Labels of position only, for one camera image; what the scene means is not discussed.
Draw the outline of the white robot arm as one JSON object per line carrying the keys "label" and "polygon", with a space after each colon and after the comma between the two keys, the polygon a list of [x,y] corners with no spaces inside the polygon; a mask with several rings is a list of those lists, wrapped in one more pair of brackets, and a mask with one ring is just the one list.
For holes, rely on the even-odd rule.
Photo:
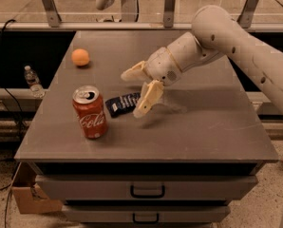
{"label": "white robot arm", "polygon": [[182,73],[228,56],[283,114],[283,52],[260,41],[219,6],[205,6],[192,19],[191,30],[124,71],[125,81],[142,81],[133,114],[141,118],[157,104],[166,86]]}

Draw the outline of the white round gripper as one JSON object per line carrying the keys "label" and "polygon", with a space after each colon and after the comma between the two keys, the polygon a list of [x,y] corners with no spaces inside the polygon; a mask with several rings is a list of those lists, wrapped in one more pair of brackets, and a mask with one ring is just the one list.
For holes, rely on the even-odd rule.
{"label": "white round gripper", "polygon": [[140,61],[124,71],[121,78],[126,82],[153,79],[149,84],[142,85],[141,96],[133,110],[134,117],[145,116],[162,96],[164,86],[172,85],[180,79],[181,74],[181,70],[167,47],[161,47],[152,53],[146,64],[145,61]]}

